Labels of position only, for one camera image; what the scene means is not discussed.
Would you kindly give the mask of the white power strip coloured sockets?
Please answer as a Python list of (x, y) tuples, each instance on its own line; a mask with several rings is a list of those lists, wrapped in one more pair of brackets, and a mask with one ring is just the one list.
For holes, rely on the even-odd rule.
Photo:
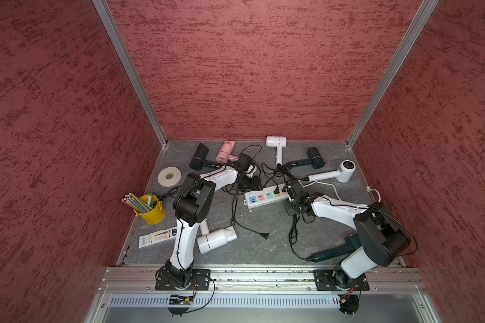
[(244, 204), (248, 207), (248, 209), (254, 209), (288, 200), (288, 193), (284, 188), (284, 184), (278, 184), (265, 187), (261, 191), (246, 192), (244, 197)]

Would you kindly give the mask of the dark green hair dryer back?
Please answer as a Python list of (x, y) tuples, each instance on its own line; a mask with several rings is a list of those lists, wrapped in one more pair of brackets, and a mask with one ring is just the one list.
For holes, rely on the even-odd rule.
[(317, 148), (311, 147), (307, 149), (307, 159), (289, 161), (284, 164), (284, 167), (297, 168), (302, 166), (311, 166), (313, 169), (320, 169), (323, 168), (324, 165), (325, 162), (319, 150)]

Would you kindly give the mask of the white round hair dryer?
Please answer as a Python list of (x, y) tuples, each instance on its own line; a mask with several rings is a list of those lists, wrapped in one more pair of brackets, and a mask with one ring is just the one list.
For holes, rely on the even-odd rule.
[(344, 160), (338, 169), (330, 172), (322, 172), (307, 176), (308, 182), (316, 182), (328, 179), (336, 179), (340, 183), (347, 183), (356, 171), (356, 164), (352, 160)]

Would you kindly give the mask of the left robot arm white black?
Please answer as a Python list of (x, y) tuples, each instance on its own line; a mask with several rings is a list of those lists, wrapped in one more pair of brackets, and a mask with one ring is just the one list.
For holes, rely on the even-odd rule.
[(256, 170), (253, 158), (241, 153), (218, 170), (187, 175), (172, 205), (177, 236), (171, 257), (162, 268), (175, 288), (186, 289), (193, 278), (194, 244), (200, 224), (209, 214), (214, 193), (231, 184), (257, 188), (260, 179), (255, 176)]

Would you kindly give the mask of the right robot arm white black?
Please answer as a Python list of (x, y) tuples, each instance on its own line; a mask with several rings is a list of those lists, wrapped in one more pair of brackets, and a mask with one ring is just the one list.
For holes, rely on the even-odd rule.
[(338, 289), (350, 289), (358, 278), (378, 266), (387, 267), (412, 243), (407, 229), (389, 214), (384, 204), (356, 204), (321, 193), (309, 194), (300, 181), (285, 185), (292, 208), (300, 213), (329, 219), (355, 230), (346, 245), (330, 252), (346, 255), (334, 269), (332, 281)]

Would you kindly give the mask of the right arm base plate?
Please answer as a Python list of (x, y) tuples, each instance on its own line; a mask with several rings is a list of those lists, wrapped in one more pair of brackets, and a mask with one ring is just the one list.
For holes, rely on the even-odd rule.
[(318, 292), (347, 293), (351, 289), (354, 292), (368, 292), (370, 286), (365, 274), (358, 278), (351, 278), (343, 271), (337, 270), (314, 270), (313, 278)]

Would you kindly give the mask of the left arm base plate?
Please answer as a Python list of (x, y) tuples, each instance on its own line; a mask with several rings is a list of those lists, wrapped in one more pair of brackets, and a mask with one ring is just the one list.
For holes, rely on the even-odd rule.
[(207, 291), (210, 286), (211, 270), (168, 271), (161, 268), (155, 275), (157, 291)]

